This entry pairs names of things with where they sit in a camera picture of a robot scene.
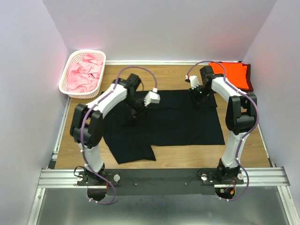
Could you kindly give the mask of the black t-shirt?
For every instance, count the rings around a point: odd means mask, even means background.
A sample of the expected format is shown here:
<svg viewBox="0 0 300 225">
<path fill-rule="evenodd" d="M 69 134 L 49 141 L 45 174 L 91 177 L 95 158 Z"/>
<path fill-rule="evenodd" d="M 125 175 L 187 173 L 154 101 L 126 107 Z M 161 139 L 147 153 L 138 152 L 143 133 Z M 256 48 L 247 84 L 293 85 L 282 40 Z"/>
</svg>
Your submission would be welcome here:
<svg viewBox="0 0 300 225">
<path fill-rule="evenodd" d="M 104 141 L 118 164 L 154 161 L 152 146 L 224 145 L 214 97 L 197 105 L 188 90 L 161 90 L 159 104 L 137 116 L 124 102 L 104 118 Z"/>
</svg>

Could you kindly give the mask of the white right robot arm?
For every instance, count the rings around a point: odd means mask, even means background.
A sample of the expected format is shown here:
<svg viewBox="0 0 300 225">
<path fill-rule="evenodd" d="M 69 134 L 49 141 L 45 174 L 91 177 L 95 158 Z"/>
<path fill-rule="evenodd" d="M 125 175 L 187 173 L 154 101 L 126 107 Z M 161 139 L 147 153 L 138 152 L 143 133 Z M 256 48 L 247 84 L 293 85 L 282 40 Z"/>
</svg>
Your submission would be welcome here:
<svg viewBox="0 0 300 225">
<path fill-rule="evenodd" d="M 218 182 L 225 184 L 238 177 L 245 142 L 258 125 L 257 97 L 235 87 L 225 74 L 214 73 L 212 66 L 202 67 L 200 74 L 202 84 L 199 83 L 197 76 L 189 73 L 185 76 L 185 81 L 191 86 L 188 91 L 196 104 L 204 103 L 214 93 L 218 93 L 227 102 L 225 124 L 229 136 L 225 152 L 214 174 Z"/>
</svg>

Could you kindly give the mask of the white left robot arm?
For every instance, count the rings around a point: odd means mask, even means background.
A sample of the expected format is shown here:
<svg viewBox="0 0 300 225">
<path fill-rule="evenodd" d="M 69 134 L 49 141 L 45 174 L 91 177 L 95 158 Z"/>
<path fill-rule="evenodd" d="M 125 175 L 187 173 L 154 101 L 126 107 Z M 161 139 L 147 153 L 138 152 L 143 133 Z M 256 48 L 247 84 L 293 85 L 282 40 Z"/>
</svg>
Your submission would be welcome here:
<svg viewBox="0 0 300 225">
<path fill-rule="evenodd" d="M 103 174 L 105 164 L 99 150 L 106 115 L 122 101 L 135 111 L 134 116 L 145 112 L 150 104 L 157 104 L 160 101 L 156 87 L 148 91 L 145 97 L 138 97 L 136 89 L 140 83 L 140 77 L 135 74 L 131 74 L 126 80 L 117 77 L 98 98 L 87 105 L 78 104 L 75 107 L 70 135 L 81 148 L 85 162 L 84 169 L 93 185 L 108 181 Z"/>
</svg>

